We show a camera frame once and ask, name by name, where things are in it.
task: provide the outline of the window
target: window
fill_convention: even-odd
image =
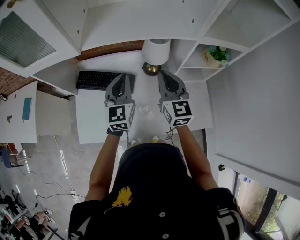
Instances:
[[[228,174],[230,171],[226,175],[227,181],[230,177],[234,182],[230,190],[245,217],[246,233],[252,239],[296,240],[300,236],[299,200],[238,172],[233,171],[235,175],[232,176]]]

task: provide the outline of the cabinet door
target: cabinet door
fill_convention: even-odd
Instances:
[[[12,1],[0,0],[1,68],[28,77],[80,54],[41,0]]]

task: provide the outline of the hand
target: hand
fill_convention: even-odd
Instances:
[[[114,135],[114,136],[117,136],[117,137],[122,137],[123,132],[124,132],[124,131],[116,131],[116,132],[113,132],[113,131],[108,127],[106,133],[107,133],[107,134]]]

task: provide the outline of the white cabinet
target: white cabinet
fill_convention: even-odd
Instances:
[[[65,4],[59,6],[41,0],[23,0],[8,8],[9,2],[6,0],[0,6],[0,67],[28,77],[80,54],[80,42],[70,32],[69,23],[55,17],[65,9],[69,20]],[[71,5],[71,1],[62,2]],[[81,22],[84,22],[86,14],[84,4],[81,0],[74,1],[76,8],[81,7],[78,16]]]
[[[165,65],[184,81],[206,81],[225,68],[203,61],[201,54],[209,45],[226,47],[230,65],[299,20],[300,9],[293,0],[225,0],[195,44],[173,41],[180,44],[173,45]]]

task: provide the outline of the lamp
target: lamp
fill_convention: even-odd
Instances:
[[[142,56],[145,60],[143,70],[149,76],[158,75],[161,65],[166,63],[170,55],[169,39],[145,40],[142,47]]]

